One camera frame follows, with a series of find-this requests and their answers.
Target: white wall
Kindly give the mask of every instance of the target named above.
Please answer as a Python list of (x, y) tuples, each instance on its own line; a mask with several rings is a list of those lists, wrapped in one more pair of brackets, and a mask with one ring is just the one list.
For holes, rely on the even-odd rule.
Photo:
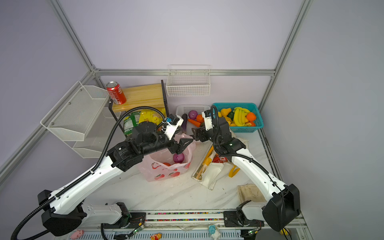
[(302, 0), (61, 3), (98, 68), (274, 69)]
[[(102, 81), (116, 81), (122, 88), (142, 86), (149, 84), (167, 82), (167, 76), (102, 76)], [(204, 104), (212, 103), (255, 103), (259, 106), (265, 89), (270, 81), (269, 76), (211, 76), (210, 96), (205, 97), (169, 97), (167, 96), (170, 113), (175, 113), (181, 104)]]
[(262, 112), (314, 239), (382, 239), (384, 2), (314, 1)]
[[(37, 128), (44, 115), (87, 69), (45, 0), (0, 3), (0, 166)], [(62, 187), (94, 164), (48, 133), (7, 180), (0, 193), (1, 239), (37, 206), (37, 194)], [(21, 231), (44, 230), (42, 212)], [(53, 239), (47, 234), (40, 239)]]

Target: carrot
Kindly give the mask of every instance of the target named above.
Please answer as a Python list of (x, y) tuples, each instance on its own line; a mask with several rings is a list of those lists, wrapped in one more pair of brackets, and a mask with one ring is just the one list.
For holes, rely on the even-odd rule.
[(193, 125), (195, 125), (196, 127), (200, 127), (200, 125), (201, 125), (201, 123), (199, 123), (199, 122), (197, 122), (197, 121), (195, 121), (195, 120), (192, 120), (192, 119), (188, 119), (188, 121), (189, 121), (190, 123), (192, 123)]
[(199, 114), (197, 117), (196, 117), (196, 121), (200, 122), (200, 123), (203, 123), (204, 122), (204, 118), (201, 114)]

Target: orange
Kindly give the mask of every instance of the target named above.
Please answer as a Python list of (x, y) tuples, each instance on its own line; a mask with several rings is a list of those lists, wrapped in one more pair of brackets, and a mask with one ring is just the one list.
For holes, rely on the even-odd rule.
[(256, 115), (254, 113), (248, 113), (247, 114), (247, 119), (250, 121), (250, 122), (253, 122), (254, 120), (256, 120)]

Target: blue plastic basket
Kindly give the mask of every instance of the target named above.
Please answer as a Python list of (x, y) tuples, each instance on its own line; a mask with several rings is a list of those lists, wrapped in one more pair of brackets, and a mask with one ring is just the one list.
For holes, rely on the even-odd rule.
[(255, 132), (257, 129), (264, 127), (262, 116), (254, 103), (214, 103), (213, 105), (219, 111), (223, 108), (232, 108), (232, 110), (235, 107), (247, 108), (256, 115), (256, 120), (253, 121), (256, 127), (229, 127), (233, 132)]

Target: green pepper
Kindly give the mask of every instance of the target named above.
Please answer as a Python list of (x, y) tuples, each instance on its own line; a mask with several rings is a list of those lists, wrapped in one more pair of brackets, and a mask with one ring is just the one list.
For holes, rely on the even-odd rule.
[(235, 116), (234, 112), (229, 112), (227, 117), (229, 117), (231, 120), (233, 120), (233, 117)]

